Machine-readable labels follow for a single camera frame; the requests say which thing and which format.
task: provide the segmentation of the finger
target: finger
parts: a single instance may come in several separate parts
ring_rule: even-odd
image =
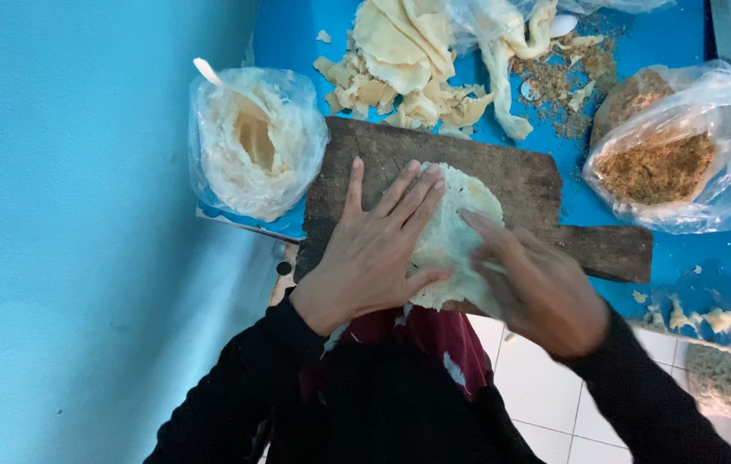
[[[434,183],[433,188],[429,189],[420,206],[417,207],[412,217],[408,218],[408,221],[402,227],[402,231],[406,233],[409,239],[416,242],[417,238],[420,237],[422,230],[428,226],[431,218],[434,217],[434,213],[437,211],[437,206],[440,205],[440,200],[443,199],[444,193],[445,181],[440,179]]]
[[[420,172],[420,162],[416,159],[412,159],[406,164],[405,168],[402,169],[400,176],[397,180],[385,191],[382,198],[379,200],[379,204],[373,210],[371,214],[377,218],[383,218],[391,214],[394,208],[400,202],[402,193],[406,191],[408,185],[412,183],[416,174]]]
[[[481,263],[475,265],[474,270],[488,281],[492,294],[500,307],[503,320],[509,325],[521,325],[527,319],[526,306],[520,300],[517,290],[509,279],[499,272],[489,269]]]
[[[487,262],[487,263],[497,263],[499,264],[500,261],[497,259],[497,255],[494,254],[494,250],[492,250],[492,247],[488,246],[487,243],[483,242],[480,246],[477,248],[474,248],[471,250],[471,252],[468,253],[468,257],[471,258],[472,263],[477,262]]]
[[[516,290],[511,286],[509,279],[505,275],[487,268],[483,262],[472,261],[472,268],[488,281],[488,285],[492,288],[492,293],[497,303],[500,304],[504,312],[514,305],[520,304]]]
[[[437,164],[431,164],[420,176],[420,180],[414,185],[412,191],[402,199],[399,205],[394,208],[389,217],[395,224],[402,226],[406,220],[414,214],[414,211],[422,204],[425,196],[428,195],[428,191],[434,186],[434,184],[442,179],[442,173],[440,172],[440,166]]]
[[[518,290],[529,289],[543,281],[540,271],[529,259],[526,248],[508,229],[494,223],[488,216],[473,211],[462,210],[460,216],[486,240]]]
[[[342,211],[342,216],[351,216],[354,213],[362,211],[363,201],[363,173],[365,165],[359,156],[354,156],[354,163],[351,165],[351,177],[348,181],[348,194],[346,196],[346,206]]]
[[[556,250],[552,245],[547,244],[543,240],[535,237],[535,235],[532,234],[525,227],[515,226],[509,228],[509,230],[512,234],[514,234],[515,237],[517,237],[517,239],[520,241],[520,243],[523,244],[523,246],[525,246],[525,248],[528,248],[537,254],[547,254],[550,256],[555,255]]]
[[[445,268],[437,268],[435,266],[426,266],[417,269],[416,272],[406,278],[406,290],[408,290],[408,299],[416,295],[425,286],[431,285],[438,281],[444,281],[451,277],[452,271]]]

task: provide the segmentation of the white feather pattern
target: white feather pattern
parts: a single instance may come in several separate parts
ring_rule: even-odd
[[[468,388],[466,388],[466,377],[463,375],[463,371],[460,370],[460,366],[451,359],[449,352],[443,353],[443,365],[445,366],[445,370],[449,372],[449,375],[451,375],[451,378],[457,382],[458,385],[463,386],[463,389],[466,393],[468,393]]]
[[[408,315],[411,314],[414,305],[412,303],[406,303],[402,306],[402,315],[394,318],[394,327],[398,325],[405,325],[408,321]]]
[[[342,333],[348,329],[348,326],[351,325],[351,321],[342,323],[339,327],[334,329],[333,332],[328,335],[328,341],[325,342],[322,347],[324,348],[324,351],[322,352],[322,355],[319,356],[320,359],[322,359],[323,356],[325,356],[325,353],[328,353],[334,347],[336,346],[336,343],[340,341],[340,337],[342,336]]]

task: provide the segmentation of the black sleeve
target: black sleeve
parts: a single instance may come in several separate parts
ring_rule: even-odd
[[[603,344],[562,362],[586,382],[635,462],[731,462],[731,447],[694,399],[649,358],[623,318],[610,313]]]
[[[237,462],[254,450],[257,428],[277,404],[299,397],[299,367],[316,360],[325,339],[288,295],[231,339],[210,373],[159,428],[145,462]]]

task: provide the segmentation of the maroon patterned fabric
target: maroon patterned fabric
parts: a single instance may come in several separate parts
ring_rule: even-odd
[[[468,401],[492,378],[492,366],[468,317],[455,311],[436,311],[412,304],[377,311],[342,324],[325,343],[325,353],[339,343],[405,343],[435,357],[461,387]],[[322,358],[301,372],[306,401],[321,401]]]

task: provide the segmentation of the blue wall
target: blue wall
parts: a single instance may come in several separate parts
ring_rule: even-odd
[[[0,2],[0,462],[141,460],[264,311],[275,242],[193,217],[186,159],[191,59],[256,9]]]

